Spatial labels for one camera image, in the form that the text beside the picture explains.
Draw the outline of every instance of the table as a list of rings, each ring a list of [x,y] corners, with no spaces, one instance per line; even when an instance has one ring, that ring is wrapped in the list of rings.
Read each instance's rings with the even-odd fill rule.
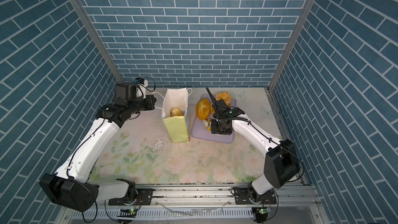
[[[241,108],[265,131],[281,138],[264,88],[210,88],[213,95],[229,92]],[[165,95],[166,89],[156,92]],[[196,118],[195,107],[205,88],[193,88],[188,97],[189,133]],[[156,106],[163,99],[155,94]],[[160,118],[161,110],[143,111],[127,120],[99,156],[88,180],[100,184],[123,178],[137,184],[251,182],[263,172],[265,158],[241,134],[224,144],[189,137],[174,144]]]

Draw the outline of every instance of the purple tray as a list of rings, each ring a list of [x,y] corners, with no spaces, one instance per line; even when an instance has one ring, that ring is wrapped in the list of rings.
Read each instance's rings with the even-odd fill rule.
[[[202,94],[201,99],[204,99],[204,98],[207,98],[211,102],[209,94],[207,94],[207,93]],[[232,98],[232,100],[231,100],[231,106],[232,107],[236,106],[236,100],[234,98]],[[209,118],[214,119],[211,112],[210,112]],[[192,128],[191,134],[194,138],[200,138],[200,139],[206,139],[206,140],[210,140],[210,141],[216,141],[216,142],[230,144],[230,143],[232,143],[232,141],[234,141],[235,131],[232,131],[231,135],[213,134],[209,130],[206,129],[206,127],[203,125],[201,120],[195,114],[195,120],[193,122],[193,128]]]

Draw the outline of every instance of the blue brick wall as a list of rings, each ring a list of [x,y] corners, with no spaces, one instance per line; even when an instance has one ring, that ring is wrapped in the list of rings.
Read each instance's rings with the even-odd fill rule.
[[[263,87],[305,0],[81,0],[124,78]]]
[[[0,223],[52,223],[38,185],[109,102],[113,75],[67,0],[0,0]]]
[[[316,0],[275,87],[333,223],[398,223],[398,0]]]

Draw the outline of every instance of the yellow paper bag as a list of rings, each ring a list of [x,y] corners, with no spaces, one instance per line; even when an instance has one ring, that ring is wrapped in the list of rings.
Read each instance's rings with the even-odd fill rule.
[[[161,117],[173,143],[189,142],[188,95],[190,95],[188,89],[181,88],[167,89],[166,95],[164,96]],[[170,117],[172,108],[180,108],[184,116]]]

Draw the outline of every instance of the robotic arm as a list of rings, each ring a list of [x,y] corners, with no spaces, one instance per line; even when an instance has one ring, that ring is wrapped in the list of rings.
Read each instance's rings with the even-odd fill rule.
[[[111,183],[92,185],[86,181],[103,148],[123,123],[134,113],[154,109],[156,98],[145,95],[147,85],[148,82],[140,77],[132,82],[117,83],[113,103],[99,109],[91,128],[72,155],[54,174],[43,175],[39,184],[53,203],[84,212],[99,201],[123,198],[131,202],[137,199],[134,182],[117,179]],[[264,174],[248,186],[253,202],[263,200],[268,190],[280,188],[299,172],[294,144],[265,132],[252,123],[241,109],[227,107],[224,100],[216,101],[206,89],[215,110],[211,132],[229,135],[236,130],[266,157]]]

